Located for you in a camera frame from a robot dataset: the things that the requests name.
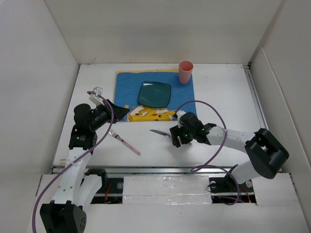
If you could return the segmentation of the fork with pink handle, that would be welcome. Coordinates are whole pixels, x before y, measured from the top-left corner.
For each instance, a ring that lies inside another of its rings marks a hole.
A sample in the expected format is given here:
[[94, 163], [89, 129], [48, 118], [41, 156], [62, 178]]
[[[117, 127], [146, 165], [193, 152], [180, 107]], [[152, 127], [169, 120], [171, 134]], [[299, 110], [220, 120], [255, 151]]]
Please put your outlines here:
[[134, 152], [136, 155], [141, 156], [141, 153], [134, 148], [133, 146], [131, 146], [128, 142], [126, 142], [124, 139], [122, 139], [113, 129], [109, 130], [109, 133], [112, 137], [114, 137], [115, 139], [117, 139], [118, 141], [120, 141], [123, 145], [125, 145], [128, 149], [130, 149], [132, 152]]

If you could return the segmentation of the knife with pink handle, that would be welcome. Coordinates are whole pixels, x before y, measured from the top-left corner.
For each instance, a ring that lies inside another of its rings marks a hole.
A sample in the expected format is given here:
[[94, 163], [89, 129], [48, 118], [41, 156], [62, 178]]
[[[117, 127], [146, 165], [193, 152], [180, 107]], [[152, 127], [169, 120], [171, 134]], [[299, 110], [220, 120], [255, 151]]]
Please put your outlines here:
[[164, 137], [167, 137], [167, 138], [171, 139], [172, 144], [174, 145], [174, 143], [173, 143], [173, 138], [172, 138], [172, 135], [171, 135], [170, 133], [166, 133], [166, 132], [163, 132], [163, 131], [160, 131], [160, 130], [154, 130], [154, 129], [150, 129], [150, 131], [152, 131], [152, 132], [154, 132], [154, 133], [156, 133], [156, 134], [159, 134], [159, 135], [161, 135], [161, 136], [164, 136]]

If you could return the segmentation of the blue Pikachu cloth placemat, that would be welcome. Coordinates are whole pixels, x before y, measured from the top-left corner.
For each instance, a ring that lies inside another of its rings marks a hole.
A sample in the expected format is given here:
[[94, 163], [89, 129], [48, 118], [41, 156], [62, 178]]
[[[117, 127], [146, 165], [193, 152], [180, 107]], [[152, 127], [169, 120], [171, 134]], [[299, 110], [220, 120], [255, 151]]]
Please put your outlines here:
[[193, 78], [182, 84], [177, 69], [116, 72], [114, 104], [129, 109], [124, 121], [171, 121], [183, 103], [194, 99]]

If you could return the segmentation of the dark teal square plate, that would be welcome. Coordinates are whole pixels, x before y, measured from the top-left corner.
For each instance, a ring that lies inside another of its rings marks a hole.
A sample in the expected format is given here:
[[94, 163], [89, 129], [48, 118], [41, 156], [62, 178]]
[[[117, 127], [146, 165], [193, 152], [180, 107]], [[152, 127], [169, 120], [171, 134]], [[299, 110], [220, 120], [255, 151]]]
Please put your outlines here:
[[144, 81], [138, 95], [138, 103], [152, 108], [165, 108], [171, 99], [172, 88], [167, 83]]

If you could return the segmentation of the pink plastic cup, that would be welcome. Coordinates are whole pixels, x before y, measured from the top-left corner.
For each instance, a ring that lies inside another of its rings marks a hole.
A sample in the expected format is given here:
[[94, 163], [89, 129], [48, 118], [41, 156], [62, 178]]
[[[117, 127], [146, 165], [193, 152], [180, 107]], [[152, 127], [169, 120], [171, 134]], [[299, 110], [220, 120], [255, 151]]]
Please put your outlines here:
[[182, 84], [187, 84], [190, 80], [193, 71], [193, 63], [190, 61], [182, 61], [179, 63], [179, 81]]

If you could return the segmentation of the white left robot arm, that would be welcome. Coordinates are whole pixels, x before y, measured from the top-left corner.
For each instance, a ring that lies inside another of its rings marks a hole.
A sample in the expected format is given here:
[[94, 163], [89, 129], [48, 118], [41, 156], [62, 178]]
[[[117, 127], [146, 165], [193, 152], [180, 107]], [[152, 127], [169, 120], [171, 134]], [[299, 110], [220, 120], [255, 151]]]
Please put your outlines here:
[[104, 169], [85, 168], [97, 144], [96, 130], [104, 124], [122, 120], [129, 109], [114, 105], [110, 100], [100, 101], [92, 109], [88, 104], [74, 108], [74, 126], [69, 140], [69, 157], [60, 185], [50, 203], [42, 204], [40, 216], [48, 233], [82, 233], [86, 228], [86, 209], [96, 192], [108, 188]]

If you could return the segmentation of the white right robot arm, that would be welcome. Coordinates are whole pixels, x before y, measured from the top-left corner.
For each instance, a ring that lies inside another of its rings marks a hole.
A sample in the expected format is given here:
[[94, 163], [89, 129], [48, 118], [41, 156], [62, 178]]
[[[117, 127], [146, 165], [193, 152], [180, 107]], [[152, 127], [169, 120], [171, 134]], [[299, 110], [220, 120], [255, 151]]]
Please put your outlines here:
[[273, 179], [289, 158], [282, 144], [264, 128], [256, 132], [228, 130], [216, 124], [204, 125], [192, 112], [178, 111], [177, 126], [170, 128], [173, 145], [177, 148], [192, 140], [210, 146], [223, 146], [248, 155], [249, 161], [234, 166], [225, 186], [236, 191], [247, 180], [257, 177]]

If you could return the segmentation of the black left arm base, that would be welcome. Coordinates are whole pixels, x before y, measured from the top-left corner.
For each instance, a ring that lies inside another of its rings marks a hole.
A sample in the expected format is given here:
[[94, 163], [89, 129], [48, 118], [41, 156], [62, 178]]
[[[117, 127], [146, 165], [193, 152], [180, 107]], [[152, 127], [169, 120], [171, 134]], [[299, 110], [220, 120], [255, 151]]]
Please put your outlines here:
[[97, 175], [101, 177], [102, 187], [96, 194], [104, 194], [109, 189], [109, 194], [122, 194], [124, 178], [109, 177], [105, 169], [91, 168], [85, 173], [85, 177], [89, 175]]

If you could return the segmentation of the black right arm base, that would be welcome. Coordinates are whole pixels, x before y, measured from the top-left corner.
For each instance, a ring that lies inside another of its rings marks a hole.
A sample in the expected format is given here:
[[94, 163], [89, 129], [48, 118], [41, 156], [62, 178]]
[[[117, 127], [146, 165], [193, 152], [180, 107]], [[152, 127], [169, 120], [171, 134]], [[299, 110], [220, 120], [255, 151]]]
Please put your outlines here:
[[233, 179], [226, 177], [209, 177], [206, 190], [211, 193], [237, 193], [237, 185]]

